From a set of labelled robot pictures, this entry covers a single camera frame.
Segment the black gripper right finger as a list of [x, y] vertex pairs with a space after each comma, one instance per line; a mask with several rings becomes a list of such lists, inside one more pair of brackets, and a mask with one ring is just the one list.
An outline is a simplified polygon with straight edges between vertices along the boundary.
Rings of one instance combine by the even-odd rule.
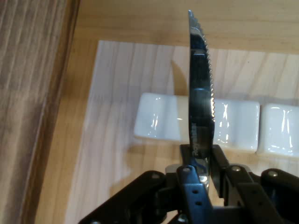
[[260, 176], [230, 164], [218, 145], [211, 150], [211, 178], [225, 206], [244, 211], [252, 224], [297, 224], [299, 178], [277, 168]]

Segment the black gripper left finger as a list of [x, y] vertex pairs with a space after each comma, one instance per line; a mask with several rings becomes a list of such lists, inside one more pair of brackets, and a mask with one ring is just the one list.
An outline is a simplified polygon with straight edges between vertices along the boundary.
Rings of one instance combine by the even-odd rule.
[[197, 175], [189, 145], [180, 145], [183, 164], [166, 174], [146, 171], [80, 220], [81, 224], [160, 224], [177, 210], [183, 221], [209, 221], [211, 203]]

